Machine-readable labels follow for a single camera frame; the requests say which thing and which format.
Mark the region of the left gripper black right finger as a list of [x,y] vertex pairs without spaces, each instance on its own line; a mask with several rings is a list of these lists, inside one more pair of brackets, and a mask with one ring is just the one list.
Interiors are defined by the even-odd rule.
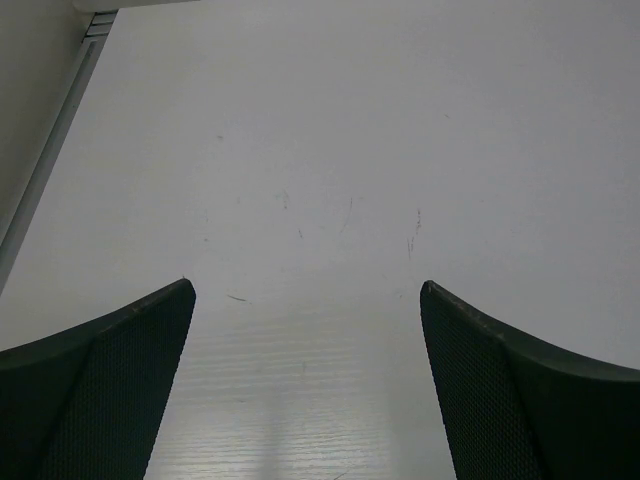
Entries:
[[457,478],[638,478],[638,370],[536,338],[432,280],[420,314]]

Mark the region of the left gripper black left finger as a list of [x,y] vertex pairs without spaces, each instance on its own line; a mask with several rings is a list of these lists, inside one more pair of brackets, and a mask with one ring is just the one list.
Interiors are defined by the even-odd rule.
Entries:
[[2,351],[2,478],[143,478],[195,301],[180,279]]

